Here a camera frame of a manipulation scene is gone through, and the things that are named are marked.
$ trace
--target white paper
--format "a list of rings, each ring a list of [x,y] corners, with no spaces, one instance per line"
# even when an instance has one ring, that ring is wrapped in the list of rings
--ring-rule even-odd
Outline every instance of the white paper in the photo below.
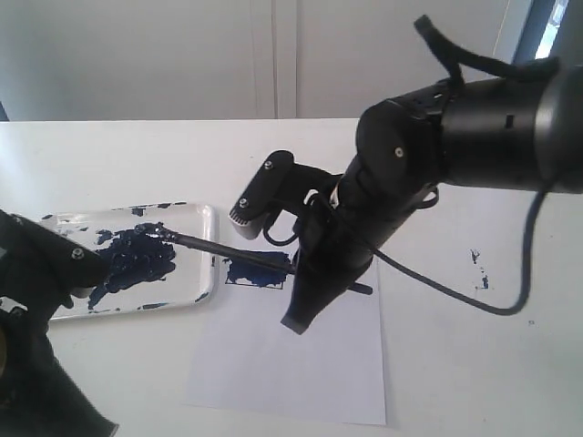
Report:
[[[236,246],[286,251],[263,239]],[[280,324],[292,292],[226,284],[221,263],[209,321],[195,352],[186,403],[325,422],[386,424],[376,262],[360,279],[372,296],[347,291],[297,335]]]

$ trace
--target white table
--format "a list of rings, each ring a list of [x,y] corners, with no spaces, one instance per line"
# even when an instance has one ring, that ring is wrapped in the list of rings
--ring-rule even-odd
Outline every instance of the white table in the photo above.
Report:
[[[0,126],[0,207],[49,212],[204,200],[225,212],[262,160],[342,172],[355,120],[9,123]],[[443,188],[385,250],[493,303],[518,287],[531,193]],[[181,404],[205,307],[51,325],[56,355],[119,436],[575,436],[583,429],[583,198],[543,207],[527,308],[481,313],[381,268],[387,427],[356,426]],[[491,290],[475,291],[479,266]]]

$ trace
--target white wall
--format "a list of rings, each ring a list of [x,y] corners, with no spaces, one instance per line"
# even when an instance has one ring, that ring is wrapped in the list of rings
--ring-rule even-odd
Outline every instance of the white wall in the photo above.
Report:
[[[419,15],[509,60],[530,1],[2,0],[0,101],[13,120],[358,117],[444,77]]]

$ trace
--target paint palette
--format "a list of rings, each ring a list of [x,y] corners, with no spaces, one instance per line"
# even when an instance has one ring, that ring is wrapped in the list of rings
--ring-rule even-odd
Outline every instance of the paint palette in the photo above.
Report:
[[[136,231],[137,225],[159,222],[181,234],[210,241],[216,238],[215,211],[199,203],[160,203],[45,216],[43,226],[96,251],[111,265],[103,284],[87,298],[73,297],[74,307],[59,308],[53,320],[204,301],[215,285],[214,257]]]

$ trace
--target clear plastic tray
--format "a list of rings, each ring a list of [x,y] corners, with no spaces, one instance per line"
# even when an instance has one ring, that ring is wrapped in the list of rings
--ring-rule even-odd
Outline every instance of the clear plastic tray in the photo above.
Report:
[[[120,234],[140,223],[164,223],[168,229],[214,241],[217,218],[214,209],[199,203],[161,203],[95,212],[46,216],[41,224],[92,250],[106,249]],[[194,305],[204,301],[215,285],[215,259],[209,253],[172,245],[176,267],[151,282],[140,282],[117,293],[107,293],[97,303],[73,297],[74,307],[60,307],[53,320],[101,316],[141,310]]]

